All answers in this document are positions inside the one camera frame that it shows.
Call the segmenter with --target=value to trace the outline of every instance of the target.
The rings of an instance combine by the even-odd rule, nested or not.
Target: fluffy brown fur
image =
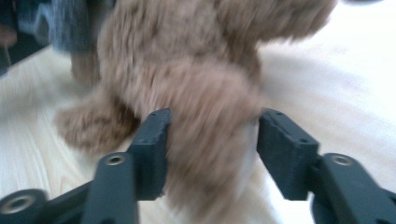
[[[236,211],[253,165],[263,106],[255,45],[313,34],[333,5],[119,0],[97,44],[101,82],[58,116],[59,133],[73,147],[108,152],[133,131],[135,118],[171,108],[166,194],[191,222],[220,223]]]

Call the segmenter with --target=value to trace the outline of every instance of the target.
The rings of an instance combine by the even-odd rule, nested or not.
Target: plush toy tail
[[[189,213],[189,223],[221,223],[238,211],[254,164],[258,87],[244,70],[215,60],[180,59],[142,71],[122,98],[142,117],[172,110],[166,196]]]

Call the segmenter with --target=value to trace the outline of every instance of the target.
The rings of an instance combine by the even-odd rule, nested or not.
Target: plush toy
[[[190,223],[234,220],[264,106],[256,45],[321,28],[333,0],[119,0],[97,48],[73,61],[95,90],[57,118],[66,143],[107,153],[169,107],[165,194]]]

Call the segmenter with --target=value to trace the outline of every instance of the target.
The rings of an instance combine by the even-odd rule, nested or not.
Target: wooden table
[[[329,25],[305,41],[262,46],[267,105],[320,143],[347,154],[396,192],[395,1],[341,2]],[[50,198],[92,179],[98,158],[67,147],[57,109],[90,92],[70,76],[67,56],[45,49],[0,77],[0,198],[44,189]],[[129,141],[120,147],[124,150]],[[259,163],[244,194],[247,223],[313,223],[309,203],[284,201]],[[141,223],[181,223],[165,199],[140,204]]]

